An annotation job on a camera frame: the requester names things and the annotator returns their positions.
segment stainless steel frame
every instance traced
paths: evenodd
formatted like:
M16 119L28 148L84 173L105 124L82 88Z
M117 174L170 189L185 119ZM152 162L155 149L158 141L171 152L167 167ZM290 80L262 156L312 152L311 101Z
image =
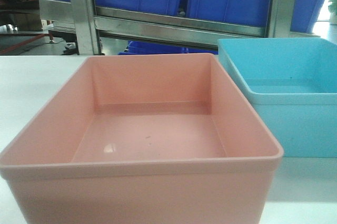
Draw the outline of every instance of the stainless steel frame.
M99 35L208 49L215 49L219 38L311 36L290 31L295 0L271 0L266 28L98 7L94 0L71 1L40 0L41 17L56 21L57 31L76 32L81 55L101 53Z

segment container rim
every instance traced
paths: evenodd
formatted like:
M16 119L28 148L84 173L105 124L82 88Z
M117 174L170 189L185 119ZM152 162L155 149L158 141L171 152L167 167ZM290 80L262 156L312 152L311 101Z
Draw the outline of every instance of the container rim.
M229 174L275 171L283 157L283 148L274 156L195 158L177 160L78 162L60 164L3 165L5 180L45 180L120 176L178 174Z

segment pink plastic container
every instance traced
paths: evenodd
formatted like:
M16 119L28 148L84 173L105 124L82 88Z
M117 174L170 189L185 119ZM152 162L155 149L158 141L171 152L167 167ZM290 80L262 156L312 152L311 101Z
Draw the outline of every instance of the pink plastic container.
M0 171L31 224L252 224L282 155L214 55L97 56Z

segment table surface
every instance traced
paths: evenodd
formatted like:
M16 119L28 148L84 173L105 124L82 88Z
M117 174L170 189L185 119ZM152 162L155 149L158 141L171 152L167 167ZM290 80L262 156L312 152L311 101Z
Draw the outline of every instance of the table surface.
M0 151L61 88L85 58L0 57ZM0 224L26 224L2 178L0 209ZM336 223L337 158L283 158L260 224Z

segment container bottom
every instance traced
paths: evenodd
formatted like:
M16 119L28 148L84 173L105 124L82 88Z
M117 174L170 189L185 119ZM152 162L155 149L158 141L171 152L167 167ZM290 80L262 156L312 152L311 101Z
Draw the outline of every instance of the container bottom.
M204 102L100 107L72 162L225 157Z
M257 93L324 93L310 79L247 79L246 82Z

